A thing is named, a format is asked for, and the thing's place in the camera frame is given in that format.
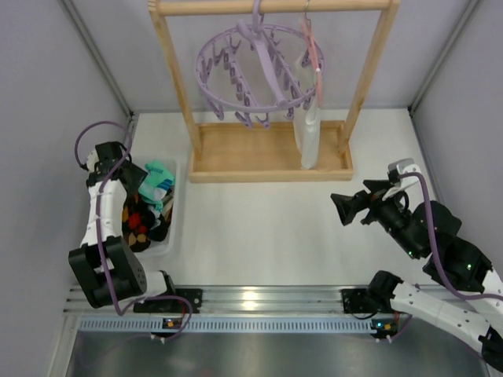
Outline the red black argyle sock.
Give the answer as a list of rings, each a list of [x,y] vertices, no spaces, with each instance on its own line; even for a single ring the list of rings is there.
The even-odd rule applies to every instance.
[[[127,198],[123,205],[122,232],[134,253],[141,253],[150,247],[149,232],[155,223],[154,213],[138,193]]]

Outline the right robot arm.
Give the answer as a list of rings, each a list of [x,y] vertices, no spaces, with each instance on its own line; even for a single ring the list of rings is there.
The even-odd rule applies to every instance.
[[[343,225],[365,212],[363,225],[378,223],[411,259],[426,259],[423,271],[471,308],[462,309],[380,270],[365,289],[375,313],[406,313],[451,334],[493,369],[502,370],[502,279],[490,259],[458,236],[462,222],[431,199],[422,174],[389,174],[364,181],[353,196],[333,193]]]

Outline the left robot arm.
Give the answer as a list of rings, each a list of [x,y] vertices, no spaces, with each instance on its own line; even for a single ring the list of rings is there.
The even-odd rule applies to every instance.
[[[146,171],[118,141],[96,145],[84,168],[90,213],[83,240],[69,252],[68,262],[91,307],[174,295],[171,277],[163,270],[146,271],[123,234],[124,204],[138,193]]]

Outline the purple round clip hanger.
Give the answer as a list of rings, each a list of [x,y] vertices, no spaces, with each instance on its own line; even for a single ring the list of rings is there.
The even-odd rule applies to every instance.
[[[307,110],[316,93],[315,84],[302,89],[294,71],[302,53],[303,67],[310,59],[300,26],[303,14],[299,28],[268,24],[259,4],[253,5],[251,21],[240,19],[207,41],[195,62],[199,93],[207,108],[219,120],[232,112],[247,128],[254,123],[270,127],[270,115],[278,112],[293,120],[295,108],[302,104]],[[325,57],[315,42],[323,79]]]

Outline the teal sock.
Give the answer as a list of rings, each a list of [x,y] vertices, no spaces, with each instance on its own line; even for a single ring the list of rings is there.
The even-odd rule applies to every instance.
[[[141,183],[138,192],[151,201],[160,201],[171,189],[175,176],[159,161],[153,160],[145,164],[147,176]]]
[[[148,204],[151,212],[155,213],[156,216],[159,216],[163,209],[163,200],[166,196],[165,192],[162,192],[160,195],[153,197],[144,197],[143,200]]]

